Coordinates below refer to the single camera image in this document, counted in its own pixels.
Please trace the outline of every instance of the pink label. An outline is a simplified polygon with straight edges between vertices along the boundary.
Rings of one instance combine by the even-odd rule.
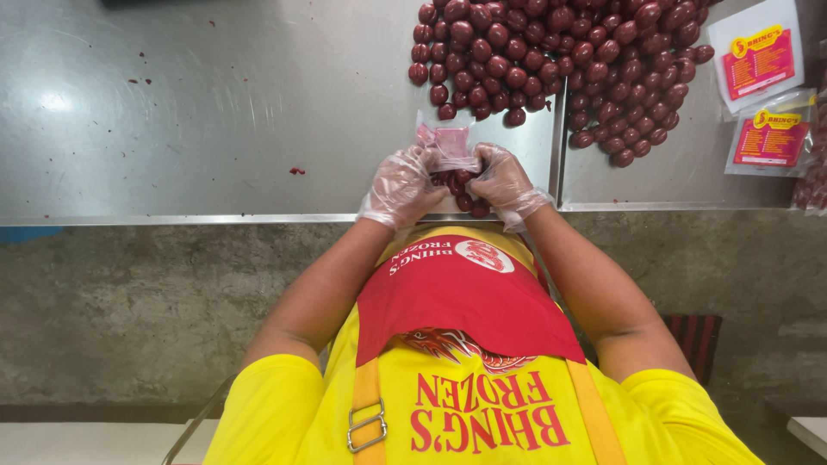
[[[770,28],[753,37],[736,39],[724,56],[729,97],[750,95],[796,75],[790,30]]]
[[[741,128],[734,162],[743,165],[795,166],[809,129],[808,122],[799,122],[788,128],[773,128],[760,121],[759,127],[756,127],[755,120],[747,120]]]

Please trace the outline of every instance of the plastic bag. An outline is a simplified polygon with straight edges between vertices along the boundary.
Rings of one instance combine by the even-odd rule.
[[[471,173],[482,171],[482,160],[474,157],[468,134],[476,122],[469,112],[458,113],[451,120],[439,121],[425,117],[422,110],[417,111],[416,143],[422,148],[436,147],[442,153],[434,172],[449,170],[468,170]]]
[[[804,83],[795,0],[765,0],[709,26],[721,98],[733,120],[743,108]]]
[[[818,127],[815,89],[793,89],[744,108],[724,173],[801,177]]]

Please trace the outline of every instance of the concrete floor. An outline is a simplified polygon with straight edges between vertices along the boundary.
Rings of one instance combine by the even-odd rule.
[[[709,386],[769,465],[825,461],[765,395],[827,392],[827,218],[578,213],[664,314],[724,317]],[[0,244],[0,405],[204,402],[342,224],[66,228]]]

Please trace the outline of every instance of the gloved hand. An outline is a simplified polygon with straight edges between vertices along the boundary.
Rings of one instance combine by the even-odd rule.
[[[488,168],[467,186],[473,194],[488,200],[497,216],[505,223],[505,231],[522,230],[523,220],[554,198],[534,187],[517,157],[495,144],[479,143],[474,156],[486,161]]]
[[[413,226],[450,194],[448,187],[434,187],[428,175],[439,157],[438,149],[411,146],[385,158],[356,218],[370,218],[395,231]]]

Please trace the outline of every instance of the apron strap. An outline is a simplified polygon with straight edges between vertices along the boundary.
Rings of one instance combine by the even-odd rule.
[[[379,413],[356,424],[353,414],[358,410],[379,406]],[[385,402],[379,394],[379,358],[374,357],[356,367],[353,386],[353,408],[348,417],[347,448],[353,453],[353,465],[385,465]]]
[[[566,360],[566,365],[597,465],[626,465],[620,441],[597,391],[595,380],[589,373],[589,367],[571,360]],[[356,367],[356,382],[353,387],[351,427],[347,431],[347,447],[353,453],[353,465],[385,465],[388,425],[385,422],[385,403],[380,397],[378,357]],[[380,406],[379,414],[353,424],[353,412],[373,405]]]
[[[597,392],[594,378],[589,373],[589,366],[566,360],[577,403],[583,415],[583,423],[589,434],[591,450],[595,453],[598,465],[626,465],[626,457],[620,448],[620,441],[614,426],[609,420],[606,406]]]

